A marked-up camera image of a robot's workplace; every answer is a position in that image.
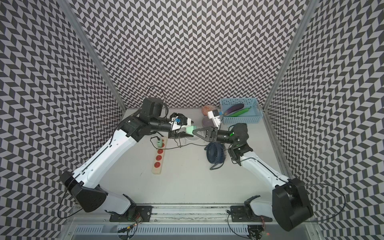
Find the navy blue desk fan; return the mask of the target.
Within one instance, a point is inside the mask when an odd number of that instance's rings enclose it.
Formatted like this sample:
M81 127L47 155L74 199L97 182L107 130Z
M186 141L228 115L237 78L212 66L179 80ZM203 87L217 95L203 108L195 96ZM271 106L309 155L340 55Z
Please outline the navy blue desk fan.
M224 165L226 160L226 148L224 144L209 143L204 150L206 151L207 160L212 166L210 170L217 170Z

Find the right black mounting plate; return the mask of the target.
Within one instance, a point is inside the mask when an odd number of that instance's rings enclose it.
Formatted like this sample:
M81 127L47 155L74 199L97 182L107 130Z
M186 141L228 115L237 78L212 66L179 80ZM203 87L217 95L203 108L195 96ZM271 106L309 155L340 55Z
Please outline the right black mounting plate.
M250 207L246 207L245 205L234 205L230 207L231 219L234 223L239 222L252 222L252 223L262 223L264 222L272 222L273 219L266 216L257 216L254 214Z

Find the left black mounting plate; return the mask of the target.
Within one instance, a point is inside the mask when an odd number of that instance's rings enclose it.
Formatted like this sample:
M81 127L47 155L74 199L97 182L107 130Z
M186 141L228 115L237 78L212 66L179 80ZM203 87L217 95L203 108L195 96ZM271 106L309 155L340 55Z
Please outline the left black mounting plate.
M122 215L112 213L110 216L110 222L149 222L152 215L152 210L152 206L132 205Z

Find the black mounting plate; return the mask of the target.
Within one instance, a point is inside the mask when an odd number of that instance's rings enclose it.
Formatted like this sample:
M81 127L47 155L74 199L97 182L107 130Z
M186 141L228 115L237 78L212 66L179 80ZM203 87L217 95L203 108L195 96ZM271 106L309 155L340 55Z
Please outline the black mounting plate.
M110 222L149 222L152 215L152 210L152 206L132 205L122 215L112 213L110 216Z
M234 205L230 207L231 219L234 223L239 222L252 222L252 223L262 223L264 222L272 222L273 219L266 216L257 216L254 214L250 207L246 207L245 205Z

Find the green plug of blue fan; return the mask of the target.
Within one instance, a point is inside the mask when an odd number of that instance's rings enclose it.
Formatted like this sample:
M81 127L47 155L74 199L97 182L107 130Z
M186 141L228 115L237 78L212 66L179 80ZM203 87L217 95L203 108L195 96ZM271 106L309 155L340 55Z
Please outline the green plug of blue fan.
M164 140L163 139L158 139L157 140L157 147L158 148L163 148L164 147Z

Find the lilac bowl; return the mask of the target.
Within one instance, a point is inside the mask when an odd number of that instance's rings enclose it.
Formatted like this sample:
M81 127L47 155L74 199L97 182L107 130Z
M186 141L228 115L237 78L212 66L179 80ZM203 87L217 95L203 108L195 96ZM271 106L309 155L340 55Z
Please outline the lilac bowl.
M208 116L203 117L202 119L202 127L215 127L215 124L212 119L210 119Z

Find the white desk fan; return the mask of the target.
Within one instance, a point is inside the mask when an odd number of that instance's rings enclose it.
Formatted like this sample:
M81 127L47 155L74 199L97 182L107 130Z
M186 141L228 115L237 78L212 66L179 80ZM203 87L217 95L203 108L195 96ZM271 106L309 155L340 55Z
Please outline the white desk fan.
M185 144L190 144L190 143L192 143L192 144L203 144L204 143L204 141L201 138L196 137L196 136L194 136L194 137L187 137L187 138L184 138L184 140L185 140Z

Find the purple toy eggplant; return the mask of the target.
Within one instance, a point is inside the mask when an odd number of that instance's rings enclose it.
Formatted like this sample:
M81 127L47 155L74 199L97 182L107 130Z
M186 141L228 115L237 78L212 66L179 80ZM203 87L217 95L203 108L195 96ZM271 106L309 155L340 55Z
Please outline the purple toy eggplant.
M229 116L230 114L236 112L236 111L239 111L239 110L242 110L244 108L244 104L236 104L236 105L233 105L231 106L230 108L228 108L224 113L223 115L224 116Z

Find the green toy cucumber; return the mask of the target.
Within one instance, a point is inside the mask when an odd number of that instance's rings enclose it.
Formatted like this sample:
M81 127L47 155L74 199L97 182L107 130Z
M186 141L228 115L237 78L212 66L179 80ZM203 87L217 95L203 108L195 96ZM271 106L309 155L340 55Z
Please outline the green toy cucumber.
M229 115L229 117L238 117L242 114L245 114L247 113L251 108L243 108L241 110L238 110L236 112L234 112L233 114Z

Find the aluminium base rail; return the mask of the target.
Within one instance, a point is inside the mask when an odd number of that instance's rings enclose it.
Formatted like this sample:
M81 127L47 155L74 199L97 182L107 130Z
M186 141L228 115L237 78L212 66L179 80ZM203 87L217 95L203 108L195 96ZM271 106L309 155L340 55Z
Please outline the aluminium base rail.
M235 239L322 240L320 227L303 223L286 232L278 223L234 223L232 205L144 205L152 206L149 222L110 222L111 214L77 213L65 221L60 240L140 239Z

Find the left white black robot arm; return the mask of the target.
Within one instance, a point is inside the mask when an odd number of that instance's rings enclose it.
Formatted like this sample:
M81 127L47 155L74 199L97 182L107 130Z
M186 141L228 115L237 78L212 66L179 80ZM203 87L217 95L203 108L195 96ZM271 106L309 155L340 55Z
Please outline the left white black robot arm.
M111 138L90 159L73 172L62 173L61 182L86 213L101 209L123 215L129 210L133 201L127 195L104 190L100 181L117 160L144 136L155 132L167 132L176 139L188 136L181 130L191 126L192 119L178 113L162 117L166 106L159 98L144 99L142 106L117 125Z

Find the light blue plastic basket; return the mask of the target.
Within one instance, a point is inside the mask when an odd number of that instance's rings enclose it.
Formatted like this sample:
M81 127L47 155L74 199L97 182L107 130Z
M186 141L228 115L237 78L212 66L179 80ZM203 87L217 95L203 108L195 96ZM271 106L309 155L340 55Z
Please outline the light blue plastic basket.
M256 124L263 118L263 111L256 98L227 98L220 100L221 110L224 113L228 108L236 104L244 104L244 108L251 108L247 113L238 117L224 116L223 122L226 125L246 123Z

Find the green plug of white fan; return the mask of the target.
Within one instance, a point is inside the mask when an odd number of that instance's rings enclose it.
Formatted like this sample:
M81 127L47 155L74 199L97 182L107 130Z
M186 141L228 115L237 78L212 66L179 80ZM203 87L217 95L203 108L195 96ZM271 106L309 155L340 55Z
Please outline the green plug of white fan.
M188 135L193 135L193 131L195 130L195 126L189 126L186 128L186 133Z

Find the beige red power strip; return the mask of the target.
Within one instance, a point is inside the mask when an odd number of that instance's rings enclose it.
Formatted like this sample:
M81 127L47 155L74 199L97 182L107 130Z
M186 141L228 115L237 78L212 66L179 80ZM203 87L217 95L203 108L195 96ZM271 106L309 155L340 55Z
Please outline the beige red power strip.
M163 148L157 147L157 140L158 139L164 140L164 147ZM154 147L156 149L156 154L155 154L153 168L152 168L152 173L154 175L160 175L162 172L163 162L165 160L165 153L166 153L166 148L167 148L167 141L168 141L167 137L155 137L154 139L151 140L151 142L154 144Z

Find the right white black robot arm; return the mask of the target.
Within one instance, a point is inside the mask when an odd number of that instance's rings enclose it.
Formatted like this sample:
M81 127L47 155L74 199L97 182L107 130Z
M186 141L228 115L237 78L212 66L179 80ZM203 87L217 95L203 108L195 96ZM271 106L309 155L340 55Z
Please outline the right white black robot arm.
M271 192L269 200L249 199L245 205L252 215L271 218L287 232L313 217L313 207L302 181L274 170L254 152L248 145L247 124L235 124L228 131L206 127L194 130L193 134L206 142L229 144L231 160L250 171Z

